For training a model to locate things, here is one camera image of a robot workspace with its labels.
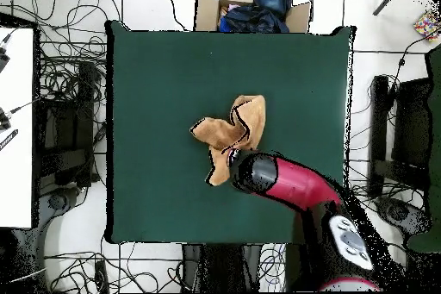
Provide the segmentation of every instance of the white floor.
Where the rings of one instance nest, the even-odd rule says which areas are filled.
[[[176,7],[177,19],[189,30],[193,28],[195,0],[173,0]],[[294,3],[302,3],[307,0],[294,0]],[[330,34],[337,26],[356,26],[357,33],[354,45],[353,63],[353,103],[352,112],[364,109],[369,104],[367,89],[372,78],[379,74],[395,75],[401,52],[412,41],[417,40],[419,34],[413,29],[413,23],[419,19],[430,3],[425,0],[392,0],[379,16],[373,16],[372,12],[382,0],[314,0],[314,20],[310,25],[310,32],[314,34]],[[98,0],[79,0],[81,5],[96,5]],[[90,6],[72,10],[78,5],[78,0],[0,0],[0,11],[27,19],[32,19],[24,9],[35,12],[38,5],[38,15],[46,20],[42,22],[49,25],[63,26],[67,22],[73,22],[71,28],[71,41],[88,42],[92,36],[97,41],[106,41],[103,24],[106,19],[122,20],[129,28],[136,30],[182,30],[173,19],[170,0],[99,0],[99,7],[94,10],[79,24],[75,21],[91,11]],[[55,33],[48,26],[43,27],[45,33],[41,36],[42,41],[65,42],[67,29],[62,29],[60,34]],[[406,57],[406,64],[401,69],[400,81],[427,76],[423,53],[435,47],[437,43],[429,44],[422,41],[411,48],[411,53]],[[54,45],[43,43],[43,48],[48,55],[57,55]],[[105,112],[102,110],[98,116],[99,121],[105,120]],[[357,132],[369,126],[369,111],[354,115],[351,118],[351,132]],[[351,140],[351,148],[363,147],[368,142],[369,132],[363,132]],[[96,149],[97,152],[106,152],[106,141]],[[351,160],[367,160],[368,148],[351,152]],[[104,155],[96,156],[97,168],[105,180],[106,163]],[[352,162],[351,167],[366,175],[366,162]],[[355,172],[351,177],[360,179]],[[47,259],[47,278],[52,281],[72,263],[74,258],[86,259],[90,256],[87,252],[99,252],[102,233],[105,228],[105,203],[106,190],[102,183],[94,184],[90,189],[83,205],[70,211],[64,216],[53,221],[48,234],[45,249],[46,256],[70,254],[68,259]],[[373,223],[383,238],[388,242],[402,243],[402,238],[396,228],[392,228],[379,220],[375,212],[369,211]],[[132,274],[150,272],[157,279],[159,286],[164,285],[170,279],[167,268],[175,267],[182,258],[179,244],[134,244],[121,245],[121,266],[127,268],[127,259],[130,260]],[[118,265],[119,248],[117,245],[109,245],[104,242],[103,253]],[[391,254],[398,261],[403,261],[402,252],[391,248]],[[90,273],[93,276],[93,264],[90,265]],[[108,265],[109,280],[118,279],[118,270]],[[144,275],[137,279],[146,291],[152,291],[155,283],[152,278]],[[69,289],[73,283],[69,279],[59,282],[59,288]],[[264,282],[262,290],[267,291]],[[179,286],[168,285],[163,291],[178,291]],[[121,292],[139,292],[133,283],[121,289]]]

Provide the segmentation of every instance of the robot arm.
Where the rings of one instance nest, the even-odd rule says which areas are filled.
[[[298,212],[306,247],[301,265],[307,266],[297,285],[302,290],[379,291],[400,284],[401,269],[350,191],[280,154],[232,149],[228,165],[234,187]]]

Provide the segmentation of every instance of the black border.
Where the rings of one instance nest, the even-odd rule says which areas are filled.
[[[36,22],[30,22],[19,17],[15,17],[8,14],[0,13],[0,27],[2,28],[31,28],[33,29],[33,73],[32,73],[32,98],[36,99],[40,97],[40,75],[41,75],[41,62],[40,62],[40,37],[41,33],[38,29]],[[41,155],[37,153],[37,144],[41,144],[41,138],[39,132],[36,131],[37,127],[37,104],[32,104],[32,192],[31,192],[31,228],[36,228],[39,225],[39,198],[40,195],[40,163]]]

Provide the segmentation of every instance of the black cable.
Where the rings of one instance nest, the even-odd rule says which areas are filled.
[[[107,264],[109,264],[110,266],[118,269],[118,274],[119,274],[119,278],[118,280],[114,281],[114,282],[110,282],[109,285],[114,286],[115,288],[121,288],[120,285],[116,284],[115,282],[121,282],[123,279],[129,279],[130,283],[135,283],[135,285],[143,292],[143,293],[148,293],[147,291],[145,291],[140,284],[137,282],[136,278],[139,276],[148,276],[150,278],[153,278],[153,280],[156,283],[156,288],[154,289],[154,292],[158,291],[158,280],[154,277],[154,275],[152,275],[149,272],[141,272],[138,274],[134,274],[132,275],[130,272],[127,272],[125,269],[116,266],[115,264],[113,264],[109,259],[107,259],[104,255],[102,255],[101,253],[93,253],[93,252],[85,252],[85,253],[91,253],[91,256],[88,258],[76,258],[72,264],[70,266],[68,266],[55,280],[53,280],[53,282],[50,284],[50,290],[54,291],[56,286],[58,285],[59,281],[64,279],[64,278],[69,278],[70,280],[72,280],[72,282],[74,283],[74,285],[76,286],[76,288],[74,288],[73,290],[76,290],[78,294],[80,294],[82,289],[86,290],[87,294],[91,294],[89,287],[88,287],[88,283],[93,282],[96,284],[96,280],[95,278],[91,278],[87,276],[86,271],[84,270],[83,265],[91,260],[96,261],[96,259],[101,259],[104,260]],[[61,255],[56,255],[55,257],[63,257],[66,256],[66,253],[61,254]],[[82,272],[73,272],[72,270],[76,267],[80,267]],[[75,280],[73,279],[73,276],[80,276],[83,281],[84,281],[84,285],[82,287],[80,287]]]
[[[183,31],[188,31],[188,30],[183,26],[183,24],[181,24],[181,23],[177,20],[177,18],[176,18],[175,3],[173,2],[173,0],[170,0],[170,2],[171,2],[171,7],[173,8],[173,17],[174,17],[174,19],[175,19],[175,22],[176,22],[177,24],[180,25],[180,27],[183,29]]]

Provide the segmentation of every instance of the colorful object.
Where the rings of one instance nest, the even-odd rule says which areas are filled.
[[[414,23],[415,30],[422,34],[423,36],[427,36],[430,33],[433,33],[437,28],[439,28],[439,21],[432,13],[425,13],[420,17],[420,19]],[[429,36],[426,38],[428,41],[435,41],[439,36],[439,32]]]

